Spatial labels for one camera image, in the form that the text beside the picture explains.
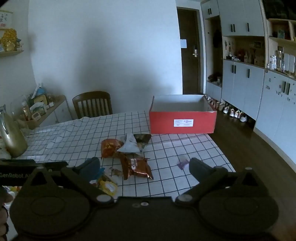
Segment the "person's hand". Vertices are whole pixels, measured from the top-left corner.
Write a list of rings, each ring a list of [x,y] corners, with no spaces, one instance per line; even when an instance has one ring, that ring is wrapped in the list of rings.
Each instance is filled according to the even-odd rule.
[[[0,237],[1,241],[7,241],[6,234],[9,231],[9,226],[7,224],[8,221],[8,210],[5,208],[5,204],[13,201],[13,196],[10,195],[7,190],[1,186],[1,192],[0,192],[0,203],[1,203],[1,211],[0,211]]]

